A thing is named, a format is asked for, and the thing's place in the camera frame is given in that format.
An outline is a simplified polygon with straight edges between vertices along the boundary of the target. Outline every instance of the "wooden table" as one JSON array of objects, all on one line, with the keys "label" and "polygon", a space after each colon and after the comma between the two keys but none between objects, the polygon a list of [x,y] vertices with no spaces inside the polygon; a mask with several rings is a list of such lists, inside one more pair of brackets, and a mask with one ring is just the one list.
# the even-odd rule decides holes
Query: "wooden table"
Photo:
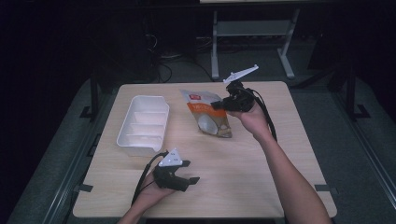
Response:
[{"label": "wooden table", "polygon": [[[276,126],[278,142],[305,178],[326,185],[318,161],[289,90],[283,82],[244,82],[258,91]],[[191,165],[181,177],[200,176],[186,192],[178,191],[149,209],[145,217],[283,217],[273,178],[258,142],[241,122],[228,117],[233,138],[217,138],[198,131],[180,89],[211,91],[228,96],[223,83],[124,85],[120,88],[106,127],[74,207],[76,217],[121,217],[128,210],[137,181],[150,158],[129,157],[116,143],[131,100],[136,95],[162,95],[170,106],[163,148],[176,147]],[[331,217],[336,208],[329,191],[318,193]]]}]

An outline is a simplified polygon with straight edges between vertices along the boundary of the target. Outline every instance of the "gray carpet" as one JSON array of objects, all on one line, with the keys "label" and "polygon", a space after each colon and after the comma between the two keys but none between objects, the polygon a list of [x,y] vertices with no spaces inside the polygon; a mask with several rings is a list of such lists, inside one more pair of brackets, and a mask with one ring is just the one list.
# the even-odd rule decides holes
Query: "gray carpet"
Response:
[{"label": "gray carpet", "polygon": [[[317,72],[306,70],[312,46],[309,42],[291,46],[289,57],[296,74],[294,80],[286,79],[273,46],[220,54],[220,79],[226,78],[232,71],[257,64],[259,71],[247,76],[245,81],[281,80],[289,85],[297,84]],[[201,53],[195,62],[182,58],[165,63],[172,69],[169,82],[211,81],[207,73],[210,71],[209,56],[209,53]],[[163,77],[170,76],[169,68],[160,67]],[[327,80],[326,77],[305,90],[290,92],[324,177],[332,188],[338,209],[333,221],[337,224],[396,223],[395,209],[353,131],[353,125],[359,125],[391,178],[396,179],[396,125],[376,102],[370,88],[359,80],[357,103],[365,105],[372,117],[351,124],[338,94],[326,90]],[[117,90],[112,94],[100,94],[100,114],[90,122],[79,117],[83,108],[91,103],[89,80],[81,87],[8,223],[117,221],[116,218],[77,218],[68,213],[77,196],[73,189],[91,160],[87,154],[92,149],[95,137],[103,130],[116,94]],[[77,159],[78,155],[82,155],[80,160]],[[249,221],[253,223],[257,220],[244,220],[241,223]]]}]

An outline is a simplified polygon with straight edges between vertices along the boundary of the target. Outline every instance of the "cable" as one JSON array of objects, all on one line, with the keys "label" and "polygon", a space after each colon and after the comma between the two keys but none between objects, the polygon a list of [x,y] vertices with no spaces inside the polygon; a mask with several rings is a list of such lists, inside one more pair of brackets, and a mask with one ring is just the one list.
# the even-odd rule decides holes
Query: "cable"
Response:
[{"label": "cable", "polygon": [[250,44],[245,39],[243,39],[245,43],[239,43],[241,38],[238,39],[239,41],[235,41],[234,36],[230,36],[230,38],[224,39],[224,42],[228,43],[224,43],[223,45],[221,41],[218,41],[218,53],[234,54],[250,48]]},{"label": "cable", "polygon": [[163,63],[159,63],[159,65],[160,66],[163,66],[163,67],[165,67],[165,68],[167,68],[168,70],[169,70],[169,77],[166,79],[166,80],[164,80],[163,79],[163,77],[162,77],[162,75],[161,75],[161,72],[159,72],[159,75],[158,75],[158,82],[159,83],[166,83],[166,82],[168,82],[170,79],[171,79],[171,77],[172,77],[172,75],[173,75],[173,72],[172,72],[172,69],[169,67],[169,66],[167,66],[167,65],[165,65],[165,64],[163,64]]},{"label": "cable", "polygon": [[[212,76],[206,71],[206,69],[205,69],[203,66],[201,66],[200,64],[198,64],[194,59],[192,59],[192,60],[193,60],[193,62],[187,61],[187,60],[184,60],[184,61],[172,61],[172,60],[169,60],[169,61],[167,61],[166,63],[192,63],[192,64],[194,64],[194,65],[200,67],[200,68],[205,72],[205,74],[210,78],[210,80],[211,80],[212,82],[215,82],[215,81],[216,81],[216,80],[214,80],[214,79],[212,78]],[[169,69],[169,71],[171,72],[171,76],[172,76],[172,69],[171,69],[169,66],[165,65],[164,63],[160,63],[160,65],[165,66],[167,69]]]},{"label": "cable", "polygon": [[154,38],[155,42],[154,42],[154,44],[153,44],[153,46],[152,46],[151,49],[155,49],[155,47],[157,47],[157,44],[158,44],[158,39],[157,39],[157,37],[156,37],[155,35],[146,35],[146,36],[147,36],[147,37],[152,37],[152,38]]},{"label": "cable", "polygon": [[150,186],[150,185],[151,185],[152,183],[154,183],[154,182],[155,182],[155,180],[149,182],[145,187],[143,187],[143,188],[140,190],[140,192],[142,192],[143,189],[145,189],[146,187]]},{"label": "cable", "polygon": [[[274,137],[274,139],[277,141],[275,125],[271,120],[270,114],[268,113],[267,106],[265,105],[264,100],[262,99],[262,96],[257,91],[254,91],[252,89],[245,89],[245,88],[240,88],[240,87],[238,87],[236,89],[246,92],[247,94],[249,94],[250,96],[252,96],[254,98],[254,100],[257,102],[257,104],[259,104],[260,108],[262,109],[262,112],[264,113],[265,119],[266,119],[268,126],[270,128],[271,134]],[[254,93],[252,93],[251,91],[248,91],[248,90],[251,90],[254,93],[258,94],[259,97],[257,97],[256,95],[254,95]]]},{"label": "cable", "polygon": [[146,178],[146,175],[147,175],[148,172],[149,172],[149,167],[151,166],[151,164],[152,164],[157,158],[159,158],[159,157],[165,157],[167,154],[168,154],[168,151],[162,152],[162,153],[159,153],[159,154],[155,155],[155,156],[151,159],[151,161],[146,165],[145,170],[143,171],[142,175],[140,176],[139,182],[137,183],[136,189],[134,190],[134,197],[132,198],[132,203],[131,203],[131,204],[134,204],[134,202],[135,202],[136,199],[137,199],[137,196],[139,196],[140,192],[142,191],[142,184],[143,184],[143,181],[144,181],[145,178]]},{"label": "cable", "polygon": [[207,41],[204,44],[198,45],[197,46],[197,52],[205,52],[206,50],[210,49],[212,47],[212,38],[211,37],[201,37],[197,38],[199,40],[201,39],[207,39]]}]

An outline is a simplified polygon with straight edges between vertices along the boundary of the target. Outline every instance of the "metal frame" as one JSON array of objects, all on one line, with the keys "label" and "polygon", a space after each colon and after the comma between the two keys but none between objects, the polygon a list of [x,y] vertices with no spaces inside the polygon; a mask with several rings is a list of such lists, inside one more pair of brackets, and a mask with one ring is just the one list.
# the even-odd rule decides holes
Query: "metal frame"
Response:
[{"label": "metal frame", "polygon": [[290,41],[294,33],[294,28],[300,14],[300,9],[294,10],[291,20],[283,21],[218,21],[218,12],[214,11],[213,16],[213,38],[212,38],[212,78],[219,78],[219,61],[218,61],[218,36],[239,36],[239,35],[284,35],[285,43],[281,49],[278,49],[279,59],[285,69],[286,76],[289,79],[294,78],[287,52]]}]

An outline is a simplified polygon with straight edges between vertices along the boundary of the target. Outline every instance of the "packaged food bag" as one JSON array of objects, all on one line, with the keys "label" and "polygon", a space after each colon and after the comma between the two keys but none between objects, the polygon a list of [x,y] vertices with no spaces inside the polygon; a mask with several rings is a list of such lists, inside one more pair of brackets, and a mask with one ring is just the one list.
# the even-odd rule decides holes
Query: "packaged food bag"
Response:
[{"label": "packaged food bag", "polygon": [[227,138],[233,136],[225,110],[215,110],[210,104],[221,100],[218,95],[209,91],[180,92],[203,133]]}]

